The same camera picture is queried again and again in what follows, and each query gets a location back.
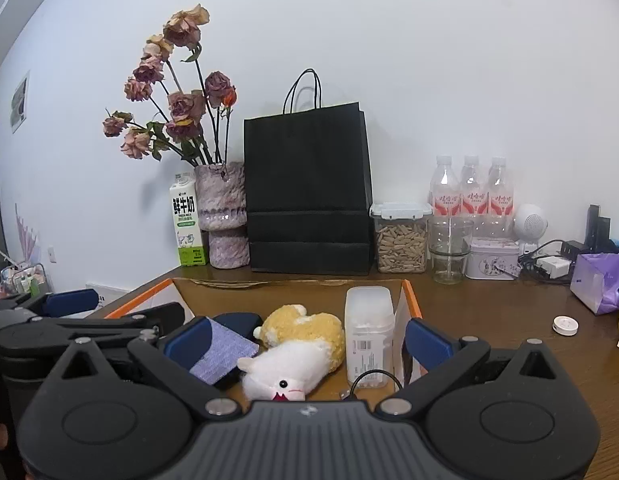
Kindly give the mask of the dark blue pouch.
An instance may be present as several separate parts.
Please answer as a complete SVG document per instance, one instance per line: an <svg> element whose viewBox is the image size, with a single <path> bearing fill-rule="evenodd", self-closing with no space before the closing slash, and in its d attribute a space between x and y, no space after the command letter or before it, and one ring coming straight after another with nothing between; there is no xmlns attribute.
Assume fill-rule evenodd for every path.
<svg viewBox="0 0 619 480"><path fill-rule="evenodd" d="M213 320L251 341L257 340L254 330L262 326L262 318L253 312L227 312L214 316Z"/></svg>

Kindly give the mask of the white cotton swab box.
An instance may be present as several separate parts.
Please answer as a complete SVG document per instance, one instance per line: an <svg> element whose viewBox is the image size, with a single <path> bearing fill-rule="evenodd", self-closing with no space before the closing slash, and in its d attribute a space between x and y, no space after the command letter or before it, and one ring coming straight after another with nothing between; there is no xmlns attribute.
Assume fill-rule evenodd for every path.
<svg viewBox="0 0 619 480"><path fill-rule="evenodd" d="M383 388L393 370L392 344L395 314L390 289L356 286L346 292L344 330L347 380L358 388Z"/></svg>

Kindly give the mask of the orange white cardboard box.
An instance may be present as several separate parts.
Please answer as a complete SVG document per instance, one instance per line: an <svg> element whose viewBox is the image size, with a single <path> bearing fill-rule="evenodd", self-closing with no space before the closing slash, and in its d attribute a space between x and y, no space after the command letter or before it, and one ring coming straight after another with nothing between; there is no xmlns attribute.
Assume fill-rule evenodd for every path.
<svg viewBox="0 0 619 480"><path fill-rule="evenodd" d="M346 292L355 286L384 286L392 298L395 330L392 342L392 373L402 382L414 382L424 373L420 363L403 351L410 318L419 318L420 307L407 280L286 280L272 282L218 282L192 278L163 278L153 286L138 289L96 311L97 318L119 318L142 307L165 304L168 295L179 292L182 302L195 315L224 312L254 312L262 318L284 304L303 304L310 314L328 312L342 316Z"/></svg>

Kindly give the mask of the white tin box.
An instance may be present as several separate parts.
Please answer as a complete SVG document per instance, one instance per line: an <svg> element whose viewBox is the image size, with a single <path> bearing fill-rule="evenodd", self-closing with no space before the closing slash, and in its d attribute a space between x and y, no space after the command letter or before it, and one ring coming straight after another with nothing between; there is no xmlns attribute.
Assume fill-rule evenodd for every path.
<svg viewBox="0 0 619 480"><path fill-rule="evenodd" d="M512 281L521 272L519 245L507 238L475 237L465 275L475 281Z"/></svg>

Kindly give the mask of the empty glass jar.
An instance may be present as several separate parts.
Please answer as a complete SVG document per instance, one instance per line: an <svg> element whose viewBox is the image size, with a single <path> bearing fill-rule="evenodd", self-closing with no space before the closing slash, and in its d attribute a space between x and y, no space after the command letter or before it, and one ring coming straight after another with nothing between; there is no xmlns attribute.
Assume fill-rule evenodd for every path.
<svg viewBox="0 0 619 480"><path fill-rule="evenodd" d="M433 217L429 221L429 254L434 281L454 285L465 277L474 222L463 217Z"/></svg>

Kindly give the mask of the small white round lid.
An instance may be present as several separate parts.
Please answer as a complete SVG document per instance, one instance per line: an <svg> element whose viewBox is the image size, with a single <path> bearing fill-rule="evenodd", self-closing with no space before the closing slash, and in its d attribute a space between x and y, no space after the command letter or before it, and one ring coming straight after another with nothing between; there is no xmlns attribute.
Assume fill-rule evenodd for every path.
<svg viewBox="0 0 619 480"><path fill-rule="evenodd" d="M571 316L559 315L552 320L552 329L564 337L574 337L579 332L579 322Z"/></svg>

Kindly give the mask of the water bottle right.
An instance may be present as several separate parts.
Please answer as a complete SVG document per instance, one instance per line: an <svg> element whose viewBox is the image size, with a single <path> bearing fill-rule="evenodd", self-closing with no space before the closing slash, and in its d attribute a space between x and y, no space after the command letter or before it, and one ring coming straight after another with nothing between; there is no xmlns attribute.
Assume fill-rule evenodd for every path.
<svg viewBox="0 0 619 480"><path fill-rule="evenodd" d="M487 178L487 225L493 237L508 237L515 194L504 157L494 157Z"/></svg>

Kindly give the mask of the water bottle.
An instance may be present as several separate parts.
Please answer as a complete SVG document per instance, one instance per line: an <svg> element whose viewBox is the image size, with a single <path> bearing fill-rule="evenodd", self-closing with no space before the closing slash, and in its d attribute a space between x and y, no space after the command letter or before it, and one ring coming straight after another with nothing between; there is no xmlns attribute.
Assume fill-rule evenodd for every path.
<svg viewBox="0 0 619 480"><path fill-rule="evenodd" d="M451 165L451 156L436 157L436 168L430 182L429 202L434 216L456 217L460 214L459 181Z"/></svg>
<svg viewBox="0 0 619 480"><path fill-rule="evenodd" d="M488 193L480 176L480 159L466 156L460 177L461 213L468 217L480 217L486 214Z"/></svg>
<svg viewBox="0 0 619 480"><path fill-rule="evenodd" d="M515 194L504 157L494 157L487 178L487 225L493 237L508 237Z"/></svg>

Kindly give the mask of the white power adapter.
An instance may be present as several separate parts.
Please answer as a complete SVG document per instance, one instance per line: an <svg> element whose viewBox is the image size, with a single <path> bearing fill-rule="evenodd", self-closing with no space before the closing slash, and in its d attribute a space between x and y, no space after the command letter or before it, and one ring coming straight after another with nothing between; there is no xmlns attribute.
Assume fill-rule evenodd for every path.
<svg viewBox="0 0 619 480"><path fill-rule="evenodd" d="M572 263L560 256L542 255L535 260L535 266L549 280L559 280L570 274Z"/></svg>

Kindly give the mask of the water bottle left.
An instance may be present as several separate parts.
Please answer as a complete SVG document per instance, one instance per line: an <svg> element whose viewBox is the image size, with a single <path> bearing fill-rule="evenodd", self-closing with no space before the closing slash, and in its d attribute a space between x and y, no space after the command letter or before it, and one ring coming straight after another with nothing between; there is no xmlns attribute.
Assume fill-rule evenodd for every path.
<svg viewBox="0 0 619 480"><path fill-rule="evenodd" d="M429 202L434 216L456 217L460 214L459 181L451 165L451 156L436 157L436 168L430 182Z"/></svg>

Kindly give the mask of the white round speaker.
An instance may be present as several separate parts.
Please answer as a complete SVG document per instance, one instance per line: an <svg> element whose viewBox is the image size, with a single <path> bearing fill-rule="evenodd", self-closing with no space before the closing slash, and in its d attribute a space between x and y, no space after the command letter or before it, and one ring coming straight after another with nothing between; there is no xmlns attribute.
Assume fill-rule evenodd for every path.
<svg viewBox="0 0 619 480"><path fill-rule="evenodd" d="M512 234L519 246L521 255L529 254L539 246L544 236L548 221L541 207L533 204L521 204L513 216Z"/></svg>

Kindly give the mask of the water bottle middle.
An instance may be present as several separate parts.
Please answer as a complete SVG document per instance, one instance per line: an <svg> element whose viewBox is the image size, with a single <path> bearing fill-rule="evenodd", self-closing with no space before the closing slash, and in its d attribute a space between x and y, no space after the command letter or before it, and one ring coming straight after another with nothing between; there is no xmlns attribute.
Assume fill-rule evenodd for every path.
<svg viewBox="0 0 619 480"><path fill-rule="evenodd" d="M460 177L461 213L468 217L480 217L486 214L488 193L480 176L480 159L466 156Z"/></svg>

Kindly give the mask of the purple marbled ceramic vase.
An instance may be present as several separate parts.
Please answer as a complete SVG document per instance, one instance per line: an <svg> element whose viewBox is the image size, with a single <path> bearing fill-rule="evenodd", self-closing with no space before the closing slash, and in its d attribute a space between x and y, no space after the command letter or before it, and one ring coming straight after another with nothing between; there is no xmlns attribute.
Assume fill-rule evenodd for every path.
<svg viewBox="0 0 619 480"><path fill-rule="evenodd" d="M210 265L230 270L250 263L246 235L245 174L242 162L195 168L198 221L207 235Z"/></svg>

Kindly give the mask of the black paper shopping bag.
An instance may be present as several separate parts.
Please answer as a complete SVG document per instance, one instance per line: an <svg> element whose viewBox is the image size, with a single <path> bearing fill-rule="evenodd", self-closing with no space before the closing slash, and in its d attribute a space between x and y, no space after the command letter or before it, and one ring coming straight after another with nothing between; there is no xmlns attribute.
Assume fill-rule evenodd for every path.
<svg viewBox="0 0 619 480"><path fill-rule="evenodd" d="M247 237L255 272L366 275L372 266L372 182L365 114L358 103L296 112L288 90L279 115L244 122Z"/></svg>

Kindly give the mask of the dried pink rose bouquet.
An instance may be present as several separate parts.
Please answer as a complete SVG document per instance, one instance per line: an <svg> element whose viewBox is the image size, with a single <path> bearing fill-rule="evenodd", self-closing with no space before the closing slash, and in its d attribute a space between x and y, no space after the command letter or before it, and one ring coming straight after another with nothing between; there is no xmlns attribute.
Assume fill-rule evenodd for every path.
<svg viewBox="0 0 619 480"><path fill-rule="evenodd" d="M150 36L124 84L131 103L149 103L146 122L123 110L109 110L104 136L122 140L119 151L130 159L160 160L173 152L192 167L224 165L228 160L231 116L238 91L220 70L203 73L202 27L210 12L198 4L180 10Z"/></svg>

